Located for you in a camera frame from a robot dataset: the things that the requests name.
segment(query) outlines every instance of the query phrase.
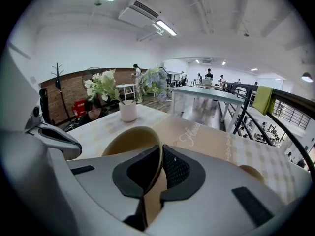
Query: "railing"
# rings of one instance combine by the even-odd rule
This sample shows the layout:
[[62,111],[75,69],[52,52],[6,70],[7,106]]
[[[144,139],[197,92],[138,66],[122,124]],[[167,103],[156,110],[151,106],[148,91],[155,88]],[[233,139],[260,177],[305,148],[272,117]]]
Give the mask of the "railing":
[[[247,107],[250,103],[253,103],[251,100],[252,92],[257,91],[258,86],[255,85],[248,85],[248,84],[240,84],[240,83],[226,83],[227,87],[224,88],[225,91],[233,93],[237,95],[238,97],[241,97],[245,99],[244,106],[242,107],[243,111],[239,115],[239,119],[236,123],[235,129],[233,131],[233,134],[235,134],[241,124],[245,126],[245,123],[243,121],[243,118],[245,114],[253,121],[253,123],[257,126],[259,131],[261,132],[264,140],[267,142],[267,144],[272,145],[272,142],[270,141],[268,135],[263,130],[263,128],[255,121],[255,119],[247,112]],[[272,98],[275,98],[277,101],[276,111],[275,115],[282,115],[285,116],[285,119],[288,119],[289,122],[295,123],[297,126],[301,126],[304,129],[307,127],[307,124],[310,120],[310,118],[315,119],[315,103],[307,100],[305,98],[302,98],[300,96],[297,96],[292,93],[284,92],[281,90],[273,89]],[[315,168],[314,164],[310,158],[310,156],[305,151],[304,147],[301,145],[300,141],[291,133],[291,131],[273,114],[267,113],[267,116],[270,117],[292,140],[292,142],[295,144],[297,149],[300,151],[301,155],[303,156],[307,166],[309,167],[309,171],[311,173],[312,181],[315,182]]]

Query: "floor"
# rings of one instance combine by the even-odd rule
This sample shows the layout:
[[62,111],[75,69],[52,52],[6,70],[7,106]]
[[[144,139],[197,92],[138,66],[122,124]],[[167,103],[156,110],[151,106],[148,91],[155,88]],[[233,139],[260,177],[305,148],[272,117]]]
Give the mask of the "floor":
[[[170,113],[171,101],[155,101],[152,96],[144,96],[142,105]],[[217,101],[188,95],[176,96],[175,115],[208,127],[225,131],[220,122],[222,113]]]

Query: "desk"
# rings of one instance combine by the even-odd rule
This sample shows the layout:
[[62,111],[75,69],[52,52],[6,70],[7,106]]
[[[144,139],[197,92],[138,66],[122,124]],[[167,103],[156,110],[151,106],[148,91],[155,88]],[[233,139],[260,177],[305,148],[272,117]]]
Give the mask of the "desk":
[[215,86],[215,85],[209,85],[209,84],[203,84],[203,83],[196,83],[197,87],[205,87],[205,88],[213,88],[213,89],[218,89],[219,91],[222,91],[223,88],[220,86]]
[[209,90],[206,88],[185,86],[185,87],[179,87],[179,88],[173,88],[172,89],[172,105],[171,105],[171,113],[172,114],[174,114],[174,112],[175,112],[175,95],[177,93],[188,94],[188,95],[193,95],[193,96],[197,96],[197,97],[204,97],[204,98],[208,98],[208,99],[226,102],[226,107],[225,107],[221,122],[224,120],[224,117],[225,117],[226,112],[228,110],[228,104],[237,105],[237,108],[235,110],[235,114],[233,115],[232,121],[226,130],[227,132],[232,132],[232,128],[234,126],[236,118],[237,118],[237,116],[241,110],[242,104],[244,103],[244,101],[242,99],[237,98],[235,95],[228,93],[228,92]]
[[148,126],[156,131],[163,144],[190,149],[229,161],[249,165],[264,177],[265,184],[288,204],[296,197],[295,181],[287,156],[277,147],[256,143],[236,135],[137,105],[138,118],[123,122],[120,112],[92,121],[69,131],[82,145],[77,159],[100,157],[110,142],[123,131]]
[[136,84],[123,84],[123,85],[117,85],[116,88],[118,88],[118,89],[123,88],[124,89],[125,100],[127,100],[126,95],[128,95],[128,94],[133,94],[133,98],[135,99],[136,98],[135,90],[134,90],[135,85]]

